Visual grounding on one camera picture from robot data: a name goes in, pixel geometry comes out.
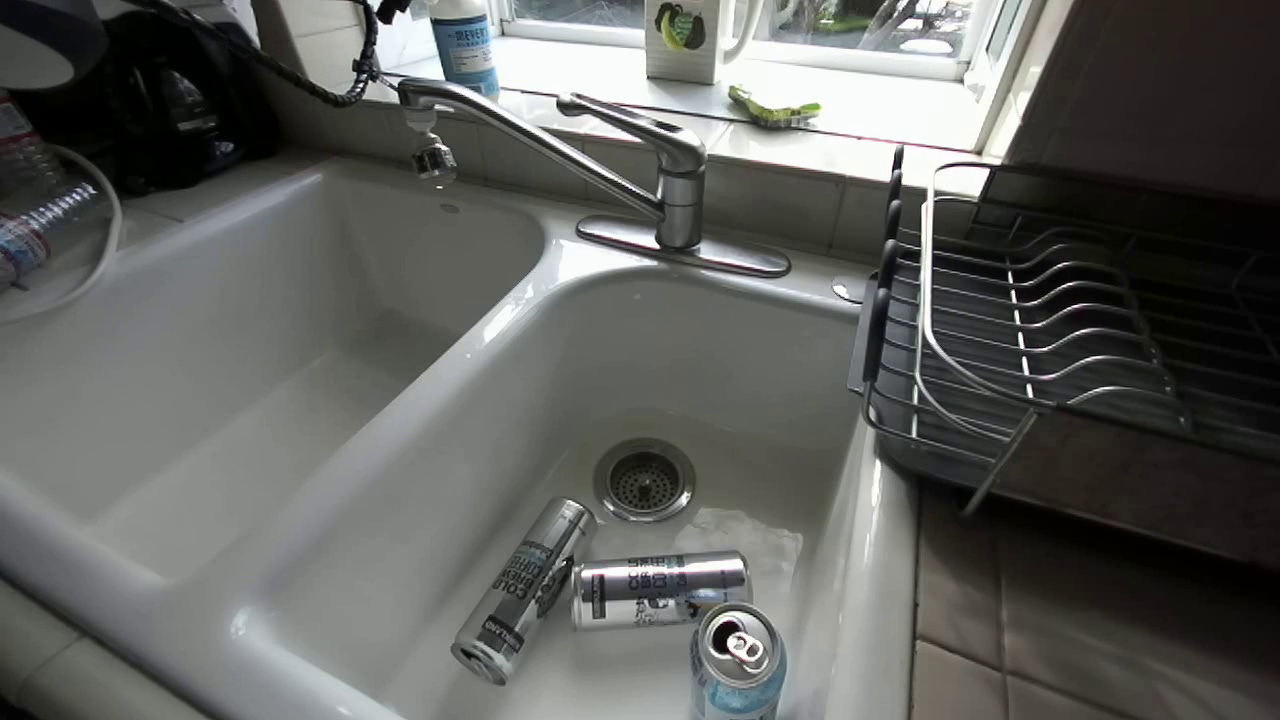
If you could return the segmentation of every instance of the sink drain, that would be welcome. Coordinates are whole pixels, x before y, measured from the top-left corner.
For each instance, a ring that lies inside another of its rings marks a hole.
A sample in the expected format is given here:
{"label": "sink drain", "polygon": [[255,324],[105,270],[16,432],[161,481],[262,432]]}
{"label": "sink drain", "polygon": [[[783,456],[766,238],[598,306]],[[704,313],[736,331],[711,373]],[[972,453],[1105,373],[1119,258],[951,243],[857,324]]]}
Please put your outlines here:
{"label": "sink drain", "polygon": [[598,456],[594,497],[621,520],[654,525],[690,505],[690,464],[674,445],[628,441]]}

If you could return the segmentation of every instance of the faucet handle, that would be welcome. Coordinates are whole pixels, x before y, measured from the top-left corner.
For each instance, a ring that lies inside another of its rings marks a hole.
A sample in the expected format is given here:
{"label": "faucet handle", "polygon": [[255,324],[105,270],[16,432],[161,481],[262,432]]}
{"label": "faucet handle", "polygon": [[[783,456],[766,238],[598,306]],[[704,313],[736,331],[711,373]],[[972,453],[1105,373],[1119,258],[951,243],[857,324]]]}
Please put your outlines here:
{"label": "faucet handle", "polygon": [[602,125],[634,134],[640,142],[654,146],[662,171],[698,171],[706,158],[704,146],[687,140],[678,125],[640,115],[578,93],[555,94],[555,109],[563,115],[598,115]]}

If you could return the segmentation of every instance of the dish soap bottle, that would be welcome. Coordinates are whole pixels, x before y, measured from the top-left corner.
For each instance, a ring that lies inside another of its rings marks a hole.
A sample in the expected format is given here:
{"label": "dish soap bottle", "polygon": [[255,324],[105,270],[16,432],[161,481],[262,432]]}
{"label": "dish soap bottle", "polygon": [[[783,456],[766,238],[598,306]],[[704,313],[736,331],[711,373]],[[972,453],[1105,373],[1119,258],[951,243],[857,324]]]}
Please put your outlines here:
{"label": "dish soap bottle", "polygon": [[415,0],[415,17],[433,17],[445,80],[496,94],[488,0]]}

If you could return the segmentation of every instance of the white double sink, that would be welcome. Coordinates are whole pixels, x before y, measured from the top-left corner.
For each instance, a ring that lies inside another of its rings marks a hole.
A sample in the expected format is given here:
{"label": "white double sink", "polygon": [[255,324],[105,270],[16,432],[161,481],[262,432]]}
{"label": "white double sink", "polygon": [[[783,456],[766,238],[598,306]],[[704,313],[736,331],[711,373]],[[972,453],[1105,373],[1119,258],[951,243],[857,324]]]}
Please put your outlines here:
{"label": "white double sink", "polygon": [[[690,717],[687,624],[577,632],[516,684],[448,640],[552,497],[582,555],[736,548],[783,717],[907,707],[912,513],[845,391],[835,265],[732,280],[570,235],[577,208],[278,162],[0,340],[0,567],[217,717]],[[593,472],[666,441],[697,505]]]}

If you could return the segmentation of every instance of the metal wire rack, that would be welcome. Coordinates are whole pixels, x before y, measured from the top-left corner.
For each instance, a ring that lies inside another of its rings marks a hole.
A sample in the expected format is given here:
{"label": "metal wire rack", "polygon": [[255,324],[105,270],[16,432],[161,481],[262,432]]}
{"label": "metal wire rack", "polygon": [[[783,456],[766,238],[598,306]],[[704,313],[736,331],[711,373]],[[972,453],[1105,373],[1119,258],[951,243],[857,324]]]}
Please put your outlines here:
{"label": "metal wire rack", "polygon": [[[943,192],[948,171],[984,192]],[[943,162],[861,328],[907,472],[1280,565],[1280,213],[1043,167]]]}

